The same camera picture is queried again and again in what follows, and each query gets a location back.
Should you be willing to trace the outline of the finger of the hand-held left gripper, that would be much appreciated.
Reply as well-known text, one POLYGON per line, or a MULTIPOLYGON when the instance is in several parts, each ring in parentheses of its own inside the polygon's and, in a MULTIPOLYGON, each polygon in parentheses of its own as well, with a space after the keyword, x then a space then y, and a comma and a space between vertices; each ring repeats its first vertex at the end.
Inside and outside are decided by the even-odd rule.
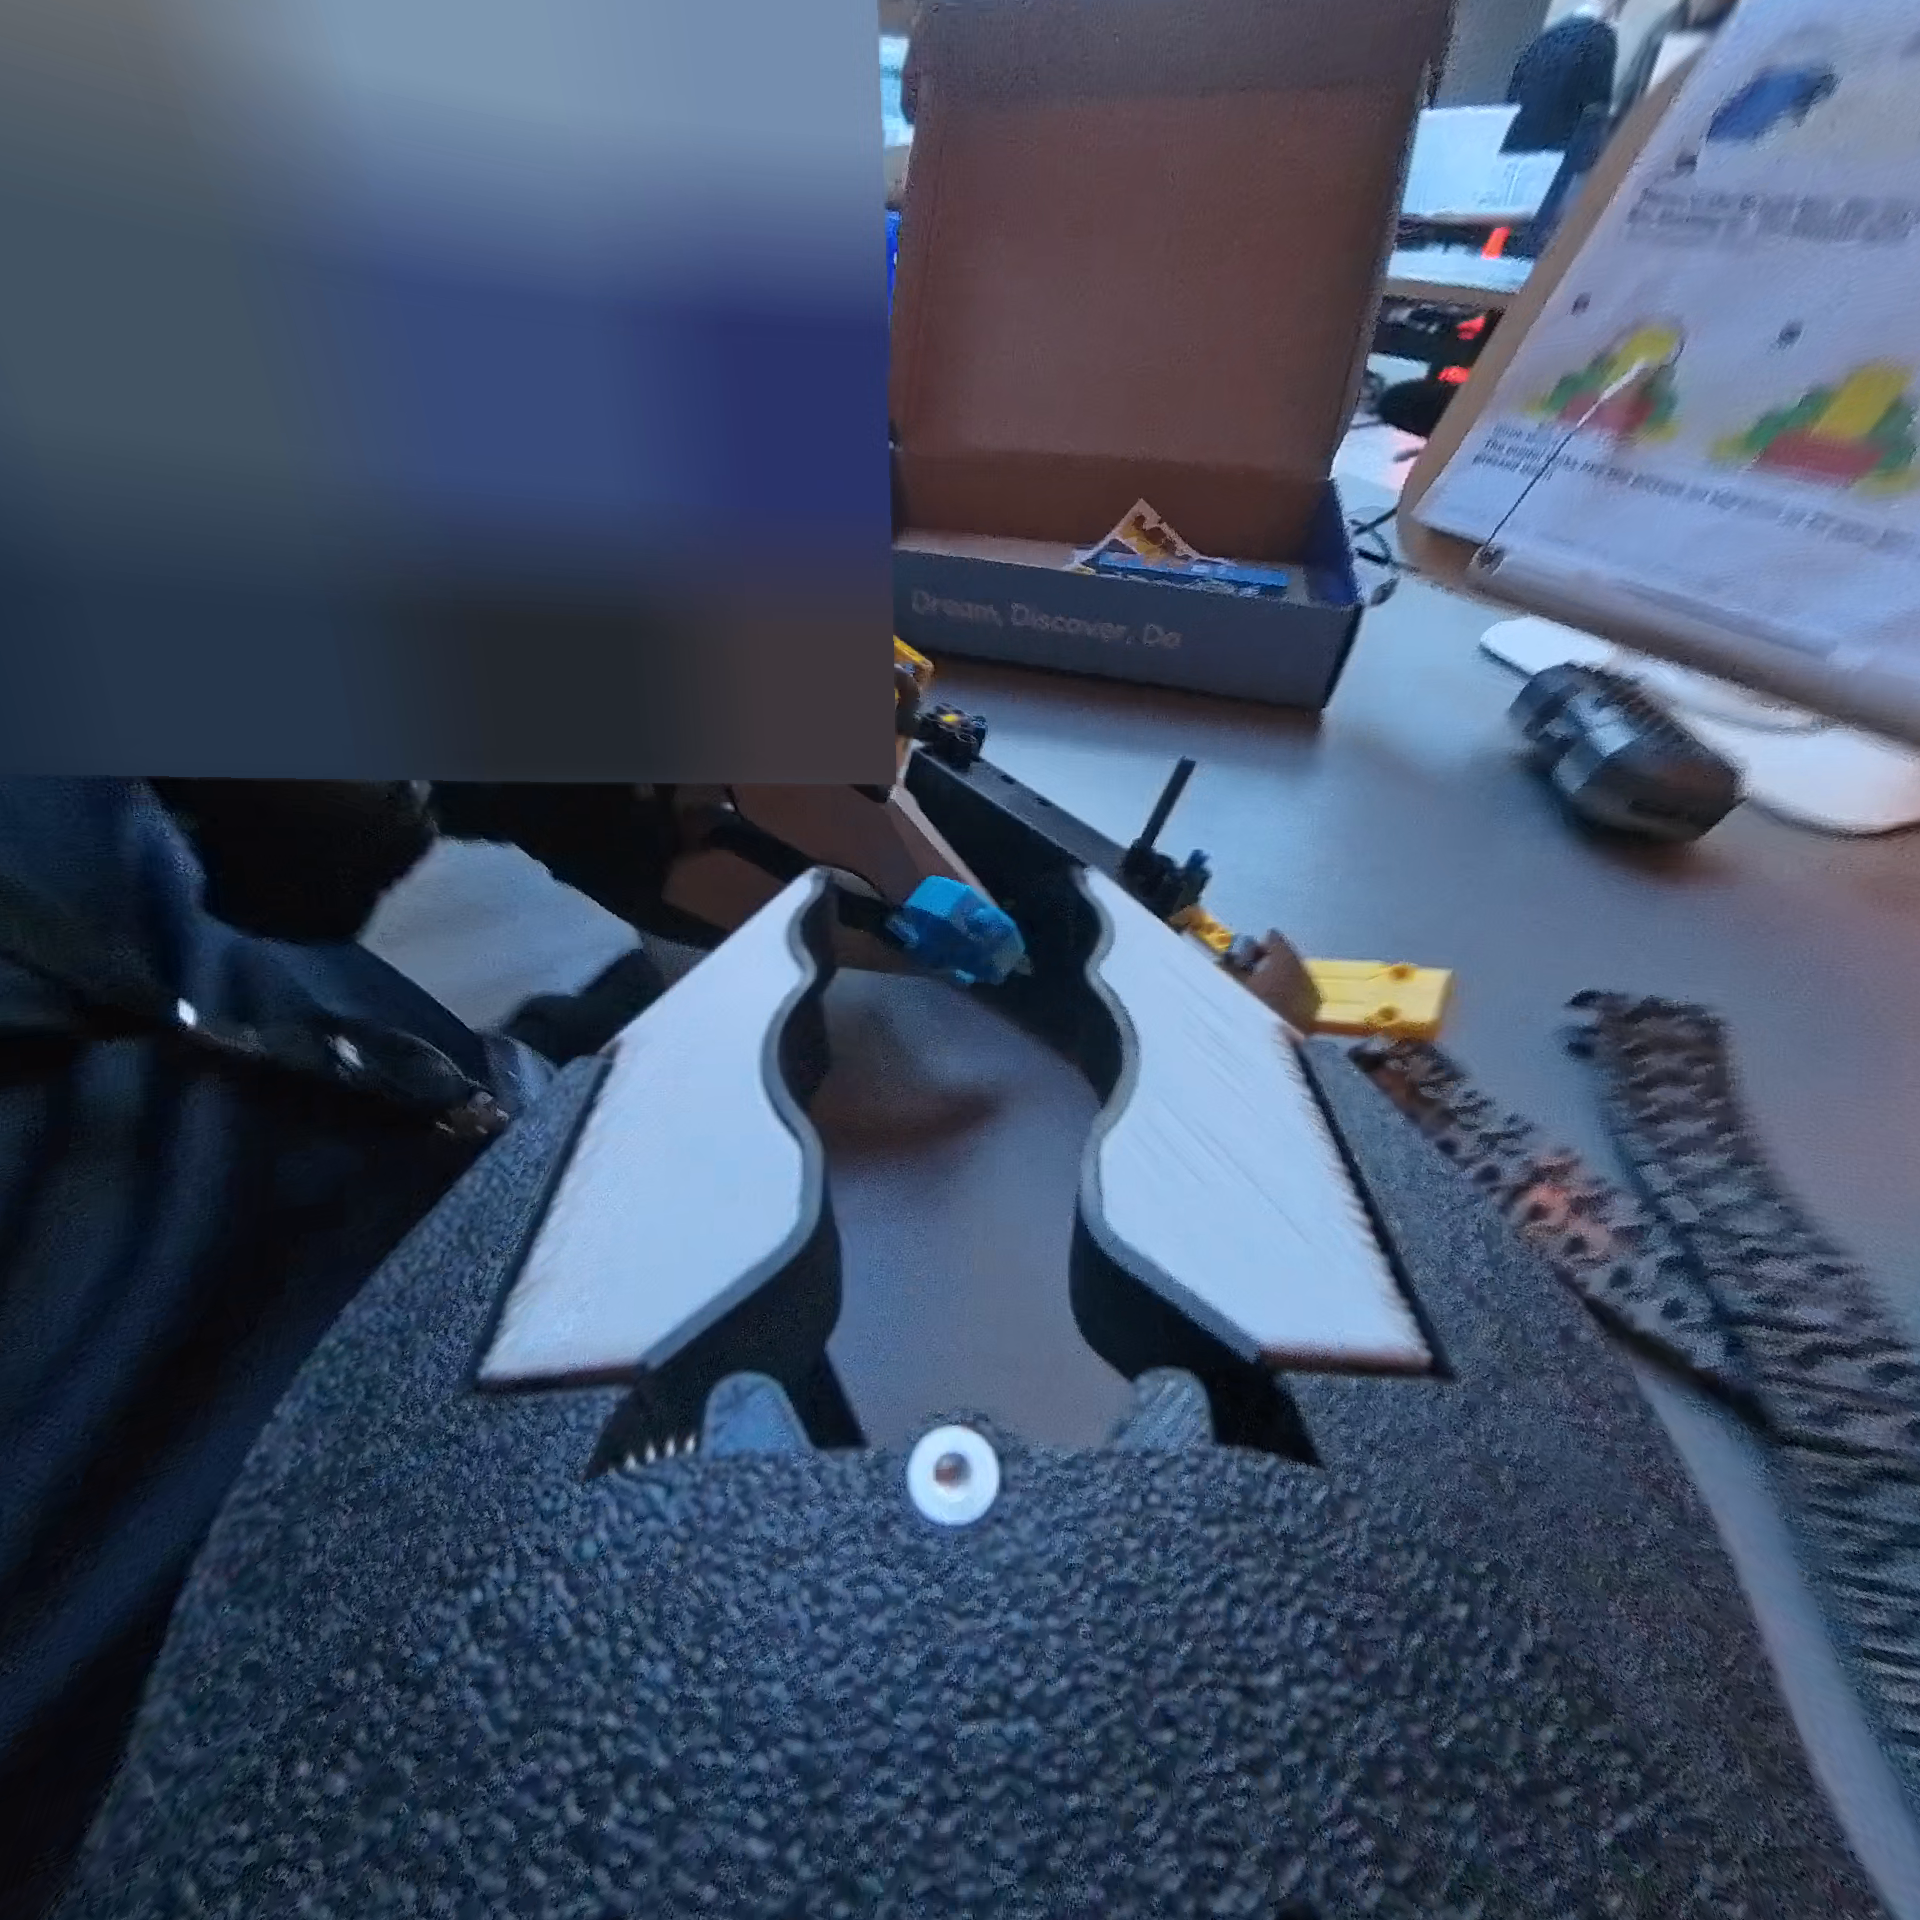
POLYGON ((905 905, 926 879, 950 879, 979 897, 989 896, 900 780, 889 785, 736 784, 736 813, 802 873, 838 873, 843 925, 877 938, 900 934, 905 905))

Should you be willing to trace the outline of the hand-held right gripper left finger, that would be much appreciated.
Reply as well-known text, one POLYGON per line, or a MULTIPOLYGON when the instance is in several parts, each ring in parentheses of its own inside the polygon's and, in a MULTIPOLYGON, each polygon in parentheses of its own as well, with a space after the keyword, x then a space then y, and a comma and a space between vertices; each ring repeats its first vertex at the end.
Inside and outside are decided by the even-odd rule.
POLYGON ((826 1151, 782 1044, 832 974, 804 870, 596 1056, 480 1384, 661 1374, 736 1321, 826 1225, 826 1151))

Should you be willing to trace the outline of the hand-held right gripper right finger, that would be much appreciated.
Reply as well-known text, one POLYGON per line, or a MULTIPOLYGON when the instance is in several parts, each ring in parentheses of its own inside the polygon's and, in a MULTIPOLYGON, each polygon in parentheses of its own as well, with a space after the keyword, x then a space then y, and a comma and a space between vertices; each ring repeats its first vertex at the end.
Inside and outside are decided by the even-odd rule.
POLYGON ((1081 870, 1075 892, 1118 1042, 1080 1190, 1098 1249, 1236 1360, 1428 1376, 1293 1029, 1108 874, 1081 870))

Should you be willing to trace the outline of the blue plastic tool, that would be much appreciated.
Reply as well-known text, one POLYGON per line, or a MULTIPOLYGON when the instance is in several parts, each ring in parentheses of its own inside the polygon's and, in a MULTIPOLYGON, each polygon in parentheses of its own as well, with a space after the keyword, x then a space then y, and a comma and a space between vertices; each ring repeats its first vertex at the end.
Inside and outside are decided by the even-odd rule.
POLYGON ((998 986, 1030 968, 1020 925, 979 888, 929 874, 886 916, 884 934, 955 986, 998 986))

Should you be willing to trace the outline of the black toy battery box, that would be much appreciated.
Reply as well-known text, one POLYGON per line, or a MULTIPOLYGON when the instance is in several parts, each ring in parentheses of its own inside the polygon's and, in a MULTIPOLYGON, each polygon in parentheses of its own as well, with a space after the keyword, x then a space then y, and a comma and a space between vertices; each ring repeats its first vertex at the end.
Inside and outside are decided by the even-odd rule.
POLYGON ((960 765, 946 751, 917 746, 905 764, 905 789, 948 845, 982 879, 987 893, 1020 925, 1036 968, 1065 960, 1080 941, 1085 901, 1081 873, 1098 873, 1168 924, 1201 905, 1212 881, 1210 857, 1188 853, 1164 885, 1146 887, 1130 870, 1130 845, 1046 799, 986 758, 960 765))

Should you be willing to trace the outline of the yellow beam grey panel assembly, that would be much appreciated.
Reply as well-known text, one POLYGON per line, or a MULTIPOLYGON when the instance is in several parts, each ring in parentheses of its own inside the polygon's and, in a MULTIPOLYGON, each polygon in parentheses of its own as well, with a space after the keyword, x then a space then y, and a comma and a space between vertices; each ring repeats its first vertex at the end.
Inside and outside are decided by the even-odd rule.
POLYGON ((1201 902, 1188 902, 1168 921, 1188 943, 1197 943, 1212 961, 1256 994, 1293 1032, 1309 1036, 1320 1025, 1323 996, 1306 960, 1276 930, 1242 932, 1212 916, 1201 902))

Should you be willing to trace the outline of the black toy axle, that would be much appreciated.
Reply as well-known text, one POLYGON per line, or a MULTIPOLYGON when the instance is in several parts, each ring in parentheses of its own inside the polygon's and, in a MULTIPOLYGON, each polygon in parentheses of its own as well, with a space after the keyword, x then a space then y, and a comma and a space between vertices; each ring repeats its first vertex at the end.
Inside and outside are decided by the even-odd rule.
POLYGON ((1142 820, 1141 833, 1130 845, 1130 873, 1149 888, 1164 885, 1168 873, 1180 870, 1180 863, 1161 850, 1161 833, 1168 828, 1172 809, 1181 801, 1194 773, 1194 756, 1180 756, 1172 760, 1172 768, 1142 820))

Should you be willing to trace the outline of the black toy track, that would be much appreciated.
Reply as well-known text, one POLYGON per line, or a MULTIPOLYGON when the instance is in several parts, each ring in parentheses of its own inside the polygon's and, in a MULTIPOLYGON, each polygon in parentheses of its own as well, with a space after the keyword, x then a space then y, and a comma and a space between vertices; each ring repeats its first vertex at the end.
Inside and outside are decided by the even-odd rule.
POLYGON ((1651 1212, 1501 1109, 1433 1042, 1357 1040, 1352 1063, 1592 1319, 1744 1422, 1765 1426, 1733 1332, 1651 1212))
POLYGON ((1618 991, 1569 1007, 1633 1183, 1733 1337, 1843 1658, 1915 1791, 1915 1346, 1772 1164, 1715 1013, 1618 991))

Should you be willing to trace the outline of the grey desk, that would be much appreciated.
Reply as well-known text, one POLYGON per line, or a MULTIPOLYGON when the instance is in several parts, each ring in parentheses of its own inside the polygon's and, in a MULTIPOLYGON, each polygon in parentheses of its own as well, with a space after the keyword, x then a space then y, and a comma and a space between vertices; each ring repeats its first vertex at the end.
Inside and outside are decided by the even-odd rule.
MULTIPOLYGON (((1510 745, 1489 617, 1413 582, 1363 621, 1326 714, 958 665, 941 686, 993 720, 989 756, 1098 830, 1138 828, 1172 764, 1171 817, 1213 857, 1217 912, 1307 953, 1451 968, 1448 1032, 1549 1145, 1617 1170, 1569 996, 1633 989, 1733 1025, 1763 1145, 1814 1225, 1862 1258, 1915 1337, 1915 837, 1843 842, 1738 810, 1694 850, 1582 842, 1510 745)), ((1085 1078, 995 1007, 940 985, 843 974, 826 996, 816 1118, 845 1237, 829 1357, 866 1434, 905 1449, 955 1410, 1024 1441, 1089 1447, 1121 1376, 1068 1301, 1085 1078)), ((1784 1704, 1858 1846, 1908 1856, 1882 1751, 1786 1471, 1713 1397, 1596 1329, 1493 1212, 1357 1074, 1330 1090, 1388 1213, 1448 1302, 1453 1378, 1292 1376, 1334 1464, 1385 1466, 1509 1572, 1608 1599, 1665 1641, 1696 1575, 1736 1582, 1736 1681, 1784 1704), (1451 1337, 1470 1306, 1470 1351, 1451 1337)))

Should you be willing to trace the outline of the printed booklets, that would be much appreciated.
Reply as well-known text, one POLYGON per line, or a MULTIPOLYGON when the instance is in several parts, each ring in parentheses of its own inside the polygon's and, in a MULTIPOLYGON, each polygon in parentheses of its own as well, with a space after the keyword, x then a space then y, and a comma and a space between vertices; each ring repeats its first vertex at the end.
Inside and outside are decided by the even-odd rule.
POLYGON ((1075 548, 1065 569, 1110 582, 1180 588, 1259 602, 1298 601, 1306 589, 1293 567, 1222 559, 1197 551, 1146 497, 1101 538, 1075 548))

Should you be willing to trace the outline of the person's dark clothing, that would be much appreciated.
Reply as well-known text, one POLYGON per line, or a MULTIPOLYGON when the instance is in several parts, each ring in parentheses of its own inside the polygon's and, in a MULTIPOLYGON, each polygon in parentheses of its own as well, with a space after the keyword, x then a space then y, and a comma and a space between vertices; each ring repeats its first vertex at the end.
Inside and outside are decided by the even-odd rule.
MULTIPOLYGON (((634 784, 10 775, 5 879, 249 1022, 381 1024, 470 1074, 588 1050, 613 1007, 474 1029, 363 928, 443 837, 625 921, 666 830, 634 784)), ((108 1790, 212 1513, 315 1341, 489 1142, 142 1042, 5 1042, 2 1871, 44 1916, 108 1790)))

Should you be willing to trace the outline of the grey toy motor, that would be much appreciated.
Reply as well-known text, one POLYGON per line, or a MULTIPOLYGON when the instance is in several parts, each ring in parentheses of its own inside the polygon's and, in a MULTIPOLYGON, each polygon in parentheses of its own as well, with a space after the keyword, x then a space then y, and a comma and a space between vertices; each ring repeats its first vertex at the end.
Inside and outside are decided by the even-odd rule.
POLYGON ((1522 680, 1507 720, 1531 773, 1592 831, 1686 845, 1744 801, 1738 765, 1611 668, 1554 662, 1522 680))

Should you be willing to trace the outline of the blue cardboard box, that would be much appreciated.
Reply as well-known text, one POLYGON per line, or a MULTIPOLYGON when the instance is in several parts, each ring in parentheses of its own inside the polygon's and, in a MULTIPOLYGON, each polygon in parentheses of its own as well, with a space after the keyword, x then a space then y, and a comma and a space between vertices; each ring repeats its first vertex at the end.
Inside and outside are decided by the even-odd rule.
POLYGON ((1320 712, 1361 623, 1333 462, 1442 1, 924 5, 892 310, 896 636, 1320 712), (1068 570, 1146 497, 1259 602, 1068 570))

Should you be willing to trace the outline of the instruction sheet stand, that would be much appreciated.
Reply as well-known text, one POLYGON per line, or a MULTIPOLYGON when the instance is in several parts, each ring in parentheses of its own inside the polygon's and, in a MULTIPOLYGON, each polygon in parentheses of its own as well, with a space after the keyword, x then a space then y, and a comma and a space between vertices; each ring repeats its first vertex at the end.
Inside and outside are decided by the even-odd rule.
POLYGON ((1915 686, 1915 82, 1915 5, 1740 5, 1501 324, 1422 528, 1915 686))

